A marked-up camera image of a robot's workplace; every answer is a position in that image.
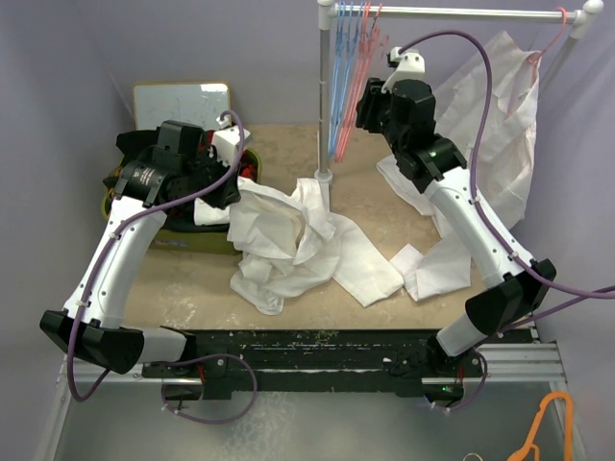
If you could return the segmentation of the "white button shirt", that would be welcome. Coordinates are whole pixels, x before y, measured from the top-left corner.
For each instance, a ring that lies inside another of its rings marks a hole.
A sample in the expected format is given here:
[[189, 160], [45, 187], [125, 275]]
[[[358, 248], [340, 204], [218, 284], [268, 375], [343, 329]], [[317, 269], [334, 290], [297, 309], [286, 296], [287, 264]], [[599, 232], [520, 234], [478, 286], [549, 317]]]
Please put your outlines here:
[[329, 210], [315, 179], [300, 178], [286, 195], [248, 179], [240, 199], [223, 209], [194, 202], [198, 225], [226, 224], [242, 259], [230, 287], [260, 313], [279, 315], [285, 300], [331, 279], [362, 306], [390, 297], [402, 276], [351, 219]]

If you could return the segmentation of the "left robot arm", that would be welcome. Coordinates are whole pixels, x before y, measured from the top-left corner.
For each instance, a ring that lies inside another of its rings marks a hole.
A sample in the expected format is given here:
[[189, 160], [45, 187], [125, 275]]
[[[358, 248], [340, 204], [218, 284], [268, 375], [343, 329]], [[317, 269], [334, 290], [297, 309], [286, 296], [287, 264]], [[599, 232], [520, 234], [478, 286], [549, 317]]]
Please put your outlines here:
[[239, 199], [238, 165], [251, 134], [228, 117], [220, 123], [208, 133], [167, 120], [117, 136], [123, 160], [103, 236], [63, 308], [45, 311], [39, 323], [65, 353], [119, 374], [149, 362], [175, 376], [194, 372], [198, 354], [186, 334], [123, 322], [135, 276], [168, 216], [187, 218], [196, 199], [217, 208]]

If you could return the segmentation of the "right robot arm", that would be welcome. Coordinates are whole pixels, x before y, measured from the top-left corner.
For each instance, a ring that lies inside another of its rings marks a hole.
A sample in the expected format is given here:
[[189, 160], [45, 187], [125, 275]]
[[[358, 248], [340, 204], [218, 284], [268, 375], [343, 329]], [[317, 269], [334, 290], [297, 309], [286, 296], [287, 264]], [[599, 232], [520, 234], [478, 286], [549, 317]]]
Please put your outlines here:
[[484, 291], [465, 303], [464, 313], [440, 329], [428, 351], [429, 368], [448, 376], [461, 355], [532, 313], [544, 300], [556, 270], [536, 260], [499, 221], [478, 191], [462, 153], [435, 131], [431, 87], [405, 79], [391, 88], [367, 80], [357, 103], [356, 125], [384, 137], [402, 175], [448, 220], [475, 260]]

